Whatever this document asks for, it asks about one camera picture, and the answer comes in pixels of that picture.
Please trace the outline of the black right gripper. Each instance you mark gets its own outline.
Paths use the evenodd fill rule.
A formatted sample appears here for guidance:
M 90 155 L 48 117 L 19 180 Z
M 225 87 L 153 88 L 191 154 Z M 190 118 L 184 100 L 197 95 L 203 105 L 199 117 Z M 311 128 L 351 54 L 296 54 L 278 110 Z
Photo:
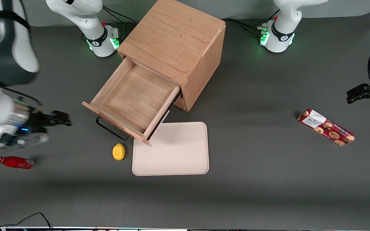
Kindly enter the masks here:
M 24 124 L 27 133 L 47 133 L 47 127 L 58 125 L 72 126 L 69 114 L 52 111 L 52 115 L 44 114 L 42 111 L 36 109 L 31 112 L 28 121 Z

